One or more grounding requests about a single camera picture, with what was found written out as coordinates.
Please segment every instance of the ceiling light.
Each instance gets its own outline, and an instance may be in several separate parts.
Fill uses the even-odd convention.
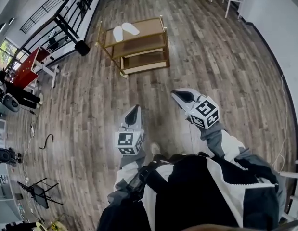
[[[2,23],[2,24],[0,24],[0,33],[3,31],[5,25],[6,25],[6,23]]]
[[[9,25],[10,24],[12,24],[12,22],[15,20],[15,18],[13,17],[13,18],[11,18],[10,20],[9,20]]]

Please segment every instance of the shelf unit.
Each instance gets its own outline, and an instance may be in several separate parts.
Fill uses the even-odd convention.
[[[123,30],[123,41],[116,42],[113,28],[104,30],[100,22],[97,45],[127,78],[129,74],[170,67],[167,28],[163,17],[157,17],[132,23],[138,35]]]

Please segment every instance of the wooden floor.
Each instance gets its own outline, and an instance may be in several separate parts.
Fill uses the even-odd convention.
[[[44,177],[48,184],[60,183],[50,195],[64,206],[51,203],[45,210],[28,204],[25,196],[20,203],[27,218],[35,221],[30,208],[48,222],[64,212],[70,230],[96,229],[120,161],[114,132],[120,116],[137,103],[143,111],[146,151],[153,141],[169,155],[205,150],[199,132],[183,120],[170,97],[175,88],[190,87],[212,97],[229,133],[269,162],[276,159],[286,114],[281,77],[255,30],[237,20],[235,9],[224,18],[226,6],[221,0],[100,1],[87,39],[90,53],[62,60],[54,89],[48,77],[41,79],[44,104],[37,110],[36,135],[24,163],[31,183]],[[94,46],[99,21],[107,28],[160,14],[168,28],[171,67],[123,79]],[[290,109],[288,113],[282,155],[284,170],[294,171],[295,130]],[[9,114],[7,145],[23,153],[33,119],[24,110]],[[39,149],[50,133],[53,143]],[[23,167],[11,172],[11,178],[24,182]]]

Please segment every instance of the shelf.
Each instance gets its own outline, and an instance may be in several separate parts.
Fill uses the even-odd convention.
[[[166,47],[162,34],[138,38],[132,41],[117,44],[113,47],[112,57],[123,57],[141,53],[143,51],[151,51]]]
[[[107,48],[109,46],[113,46],[115,44],[121,44],[123,42],[138,39],[141,37],[146,37],[149,35],[155,35],[155,34],[162,34],[164,33],[164,27],[161,23],[160,18],[154,18],[144,21],[138,21],[135,23],[132,23],[139,31],[140,33],[138,35],[132,35],[131,33],[128,33],[123,30],[123,41],[122,42],[116,42],[114,34],[113,34],[113,28],[106,31],[106,39],[104,43],[104,47]]]
[[[121,58],[121,68],[126,70],[129,68],[165,62],[166,60],[163,51],[151,52],[129,58]]]
[[[143,71],[164,68],[164,67],[167,67],[167,62],[160,62],[160,63],[155,63],[155,64],[148,64],[148,65],[144,65],[144,66],[124,69],[124,73],[126,75],[129,75],[129,74],[133,74],[133,73],[139,73],[139,72],[143,72]]]
[[[163,48],[160,48],[160,49],[154,49],[154,50],[149,50],[149,51],[142,51],[142,52],[135,53],[135,54],[132,54],[132,55],[127,55],[127,56],[124,56],[124,57],[127,58],[127,57],[137,56],[137,55],[141,55],[141,54],[147,54],[147,53],[156,52],[156,51],[163,51],[163,50],[164,50]]]

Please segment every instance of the black round object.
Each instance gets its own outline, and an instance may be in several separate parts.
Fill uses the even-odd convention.
[[[78,41],[76,44],[75,44],[75,50],[78,51],[78,53],[82,56],[85,56],[87,55],[89,52],[90,52],[90,48],[88,45],[86,45],[86,43],[81,40],[81,41]]]
[[[12,106],[13,107],[17,107],[18,106],[18,103],[15,100],[12,100]]]
[[[12,96],[6,95],[5,99],[3,100],[2,103],[5,107],[7,107],[9,110],[11,110],[13,112],[18,112],[19,111],[19,104],[15,100],[15,98],[12,97]]]
[[[7,150],[0,149],[0,162],[8,163],[11,160],[11,155]]]

